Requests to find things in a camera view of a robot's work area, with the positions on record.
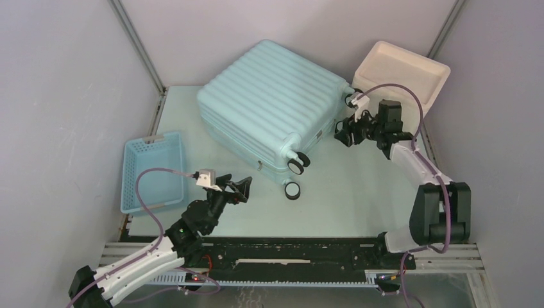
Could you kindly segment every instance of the white tray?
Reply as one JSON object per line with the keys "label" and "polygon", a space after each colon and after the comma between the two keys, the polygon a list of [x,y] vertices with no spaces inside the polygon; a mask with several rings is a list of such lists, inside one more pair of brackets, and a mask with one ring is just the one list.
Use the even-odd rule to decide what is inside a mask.
{"label": "white tray", "polygon": [[[447,65],[380,41],[355,72],[352,87],[364,92],[382,83],[399,83],[418,96],[425,116],[448,76],[450,68]],[[416,131],[419,112],[415,100],[406,91],[387,87],[372,92],[369,97],[372,114],[378,111],[378,103],[382,99],[400,101],[404,130],[411,133]]]}

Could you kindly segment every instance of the white wall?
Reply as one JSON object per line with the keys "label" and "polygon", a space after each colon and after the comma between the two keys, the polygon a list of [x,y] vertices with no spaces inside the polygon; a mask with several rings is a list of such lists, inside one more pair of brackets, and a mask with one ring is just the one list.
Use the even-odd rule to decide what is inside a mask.
{"label": "white wall", "polygon": [[374,43],[426,55],[455,0],[123,1],[166,85],[204,85],[262,39],[352,80]]}
{"label": "white wall", "polygon": [[469,1],[438,61],[452,73],[427,116],[502,307],[542,307],[544,2]]}
{"label": "white wall", "polygon": [[0,42],[0,306],[65,307],[158,94],[105,0],[1,1]]}

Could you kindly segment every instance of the floor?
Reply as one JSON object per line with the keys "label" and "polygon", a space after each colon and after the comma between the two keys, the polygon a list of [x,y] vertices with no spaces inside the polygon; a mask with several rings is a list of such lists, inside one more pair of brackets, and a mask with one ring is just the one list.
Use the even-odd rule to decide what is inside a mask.
{"label": "floor", "polygon": [[[290,201],[282,186],[211,139],[200,120],[200,88],[169,88],[157,133],[181,132],[189,172],[210,168],[217,175],[232,173],[234,181],[253,177],[249,202],[228,205],[213,236],[373,237],[408,224],[416,189],[375,142],[346,148],[325,136],[310,155],[311,167],[294,178],[300,199]],[[204,199],[205,192],[189,182],[187,197]],[[184,209],[172,206],[157,217],[169,226]],[[158,228],[148,216],[134,217],[129,234],[158,235]]]}

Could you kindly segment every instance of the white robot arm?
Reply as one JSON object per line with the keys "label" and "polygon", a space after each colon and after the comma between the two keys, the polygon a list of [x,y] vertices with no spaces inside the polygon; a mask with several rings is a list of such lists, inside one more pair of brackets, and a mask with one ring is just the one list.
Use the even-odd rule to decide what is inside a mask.
{"label": "white robot arm", "polygon": [[96,271],[89,266],[79,269],[69,290],[68,307],[113,307],[153,278],[182,266],[199,253],[201,237],[212,233],[226,204],[245,203],[250,196],[251,177],[234,183],[231,175],[216,178],[209,169],[194,177],[207,191],[207,199],[191,202],[176,223],[141,250]]}
{"label": "white robot arm", "polygon": [[[380,85],[367,93],[388,85],[399,86]],[[368,97],[361,92],[352,95],[348,106],[355,108],[355,113],[337,123],[334,137],[348,147],[365,139],[376,141],[377,148],[398,165],[418,191],[409,224],[379,235],[378,240],[385,241],[388,253],[407,252],[432,243],[467,240],[470,235],[468,185],[453,182],[444,175],[421,154],[414,136],[402,131],[400,102],[382,100],[375,117],[368,111],[368,102]]]}

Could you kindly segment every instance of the basket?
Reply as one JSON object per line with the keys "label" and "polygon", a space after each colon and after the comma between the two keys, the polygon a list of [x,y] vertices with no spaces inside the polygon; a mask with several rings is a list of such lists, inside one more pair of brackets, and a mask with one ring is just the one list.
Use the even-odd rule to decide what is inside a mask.
{"label": "basket", "polygon": [[[121,212],[145,214],[136,197],[136,178],[155,167],[185,171],[184,156],[182,137],[177,132],[128,141],[124,146]],[[169,205],[183,205],[187,181],[170,172],[152,171],[140,179],[139,192],[146,206],[155,212]]]}

